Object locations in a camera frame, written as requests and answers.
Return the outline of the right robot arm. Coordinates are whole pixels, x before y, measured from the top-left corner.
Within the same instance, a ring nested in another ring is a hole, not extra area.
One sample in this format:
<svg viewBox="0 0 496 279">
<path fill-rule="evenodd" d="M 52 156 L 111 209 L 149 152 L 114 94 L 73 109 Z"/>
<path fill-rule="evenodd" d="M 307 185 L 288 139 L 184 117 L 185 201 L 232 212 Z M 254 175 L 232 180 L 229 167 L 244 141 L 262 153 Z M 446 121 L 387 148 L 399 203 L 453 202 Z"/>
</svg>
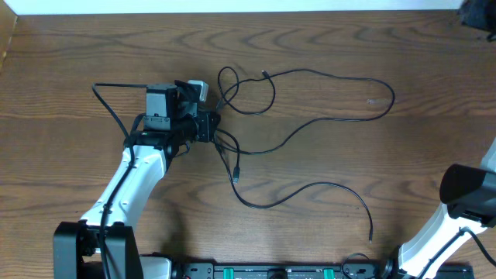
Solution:
<svg viewBox="0 0 496 279">
<path fill-rule="evenodd" d="M 477 235 L 495 227 L 495 145 L 479 167 L 451 165 L 439 189 L 440 204 L 408 242 L 397 247 L 381 271 L 382 278 L 434 278 L 468 239 L 473 239 L 491 265 Z"/>
</svg>

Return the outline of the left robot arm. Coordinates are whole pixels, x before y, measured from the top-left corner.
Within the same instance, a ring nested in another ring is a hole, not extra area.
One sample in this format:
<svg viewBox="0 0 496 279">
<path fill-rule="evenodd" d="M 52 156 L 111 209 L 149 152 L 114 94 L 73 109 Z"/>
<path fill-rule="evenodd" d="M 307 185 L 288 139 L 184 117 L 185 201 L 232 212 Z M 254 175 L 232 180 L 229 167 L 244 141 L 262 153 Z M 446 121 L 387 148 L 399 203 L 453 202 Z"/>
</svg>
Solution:
<svg viewBox="0 0 496 279">
<path fill-rule="evenodd" d="M 220 116 L 205 111 L 204 81 L 145 84 L 146 111 L 125 135 L 122 160 L 94 205 L 53 235 L 56 278 L 180 278 L 181 266 L 139 253 L 134 231 L 154 187 L 183 145 L 209 143 Z"/>
</svg>

